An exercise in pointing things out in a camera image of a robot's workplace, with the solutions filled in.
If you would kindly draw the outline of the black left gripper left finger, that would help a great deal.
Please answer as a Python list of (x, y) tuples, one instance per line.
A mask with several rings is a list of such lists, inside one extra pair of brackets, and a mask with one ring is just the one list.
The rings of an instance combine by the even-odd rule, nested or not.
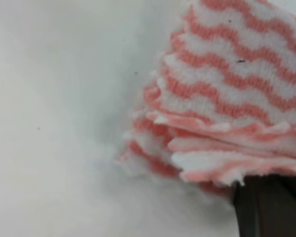
[(233, 204), (240, 237), (296, 237), (296, 205), (275, 201), (275, 175), (249, 176), (236, 185)]

